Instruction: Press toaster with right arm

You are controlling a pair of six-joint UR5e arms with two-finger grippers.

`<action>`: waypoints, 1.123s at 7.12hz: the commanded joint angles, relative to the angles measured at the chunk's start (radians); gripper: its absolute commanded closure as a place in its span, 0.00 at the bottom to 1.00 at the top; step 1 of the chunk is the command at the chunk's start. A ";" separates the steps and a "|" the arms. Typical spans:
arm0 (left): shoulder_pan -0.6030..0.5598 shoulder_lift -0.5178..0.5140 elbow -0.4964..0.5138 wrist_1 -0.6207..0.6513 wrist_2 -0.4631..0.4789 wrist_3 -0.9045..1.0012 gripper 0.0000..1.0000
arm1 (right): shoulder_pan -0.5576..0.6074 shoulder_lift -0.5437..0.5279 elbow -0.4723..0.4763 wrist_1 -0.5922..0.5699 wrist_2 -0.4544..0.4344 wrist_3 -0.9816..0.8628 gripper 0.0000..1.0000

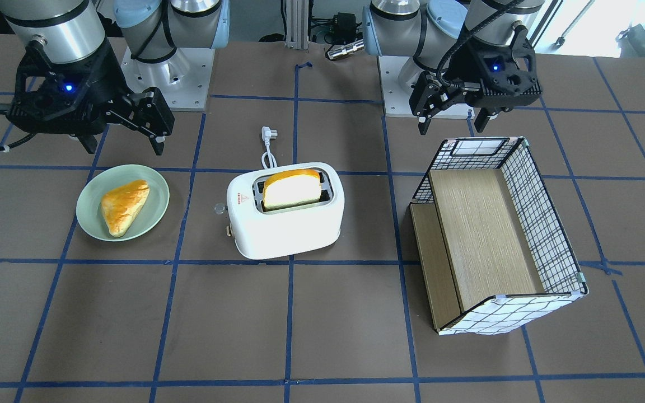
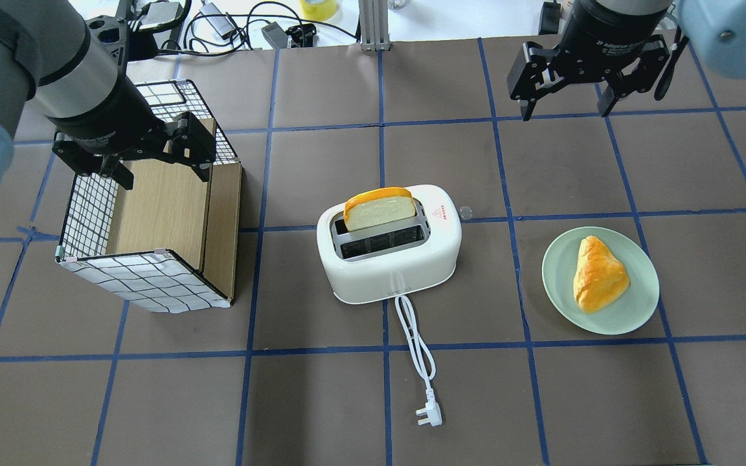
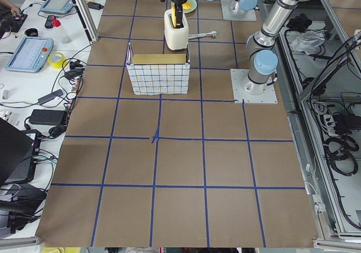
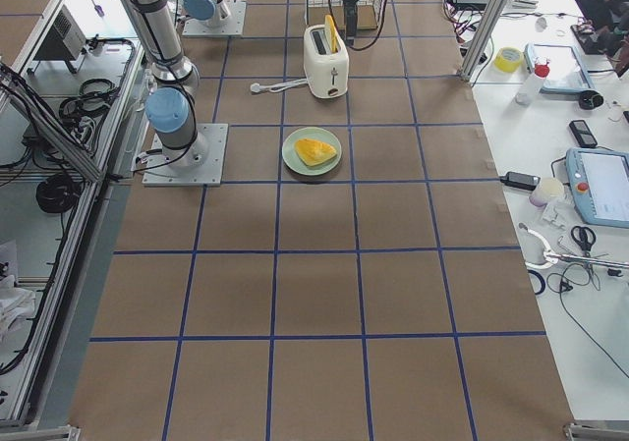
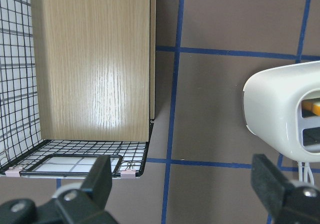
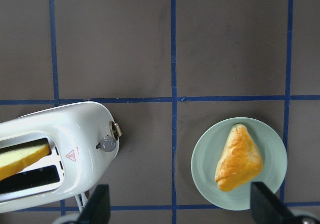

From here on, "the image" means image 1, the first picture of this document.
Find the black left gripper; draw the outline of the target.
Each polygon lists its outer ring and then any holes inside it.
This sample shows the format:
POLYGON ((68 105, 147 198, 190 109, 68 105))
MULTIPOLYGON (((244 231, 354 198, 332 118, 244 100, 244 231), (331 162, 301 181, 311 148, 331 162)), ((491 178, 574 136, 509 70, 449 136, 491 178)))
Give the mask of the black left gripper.
POLYGON ((422 71, 409 99, 420 135, 427 134, 435 115, 458 103, 483 107, 474 120, 482 133, 491 120, 489 108, 527 106, 539 99, 542 86, 527 33, 525 26, 515 27, 511 43, 502 46, 469 39, 451 56, 450 82, 422 71))

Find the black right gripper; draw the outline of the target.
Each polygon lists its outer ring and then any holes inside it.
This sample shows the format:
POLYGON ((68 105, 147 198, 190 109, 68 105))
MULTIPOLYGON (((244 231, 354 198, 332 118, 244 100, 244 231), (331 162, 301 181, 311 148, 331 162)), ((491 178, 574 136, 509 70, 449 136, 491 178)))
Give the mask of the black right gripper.
POLYGON ((163 155, 175 122, 168 102, 158 87, 132 92, 110 41, 67 63, 52 62, 40 40, 26 44, 7 111, 13 125, 28 133, 74 135, 87 153, 95 154, 96 135, 115 112, 131 113, 133 130, 148 138, 157 156, 163 155))

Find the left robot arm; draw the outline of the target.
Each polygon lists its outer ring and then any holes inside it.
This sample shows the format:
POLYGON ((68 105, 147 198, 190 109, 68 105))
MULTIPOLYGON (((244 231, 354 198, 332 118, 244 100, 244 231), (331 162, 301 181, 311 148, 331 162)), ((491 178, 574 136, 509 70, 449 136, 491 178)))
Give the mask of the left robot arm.
POLYGON ((409 108, 421 135, 454 105, 478 108, 482 132, 499 113, 540 98, 535 49, 527 26, 542 1, 372 1, 363 43, 374 56, 409 57, 409 108))

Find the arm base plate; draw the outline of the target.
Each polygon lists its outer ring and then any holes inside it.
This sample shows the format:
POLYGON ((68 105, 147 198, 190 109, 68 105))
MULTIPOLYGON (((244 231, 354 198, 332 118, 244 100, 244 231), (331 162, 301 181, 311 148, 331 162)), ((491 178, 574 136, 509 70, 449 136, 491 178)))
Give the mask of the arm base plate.
POLYGON ((121 69, 134 92, 157 87, 172 111, 203 112, 215 53, 215 49, 179 48, 171 59, 147 64, 131 59, 127 49, 121 69))
POLYGON ((413 118, 409 99, 413 91, 412 85, 422 69, 414 63, 412 57, 399 56, 379 56, 378 67, 386 114, 413 118))

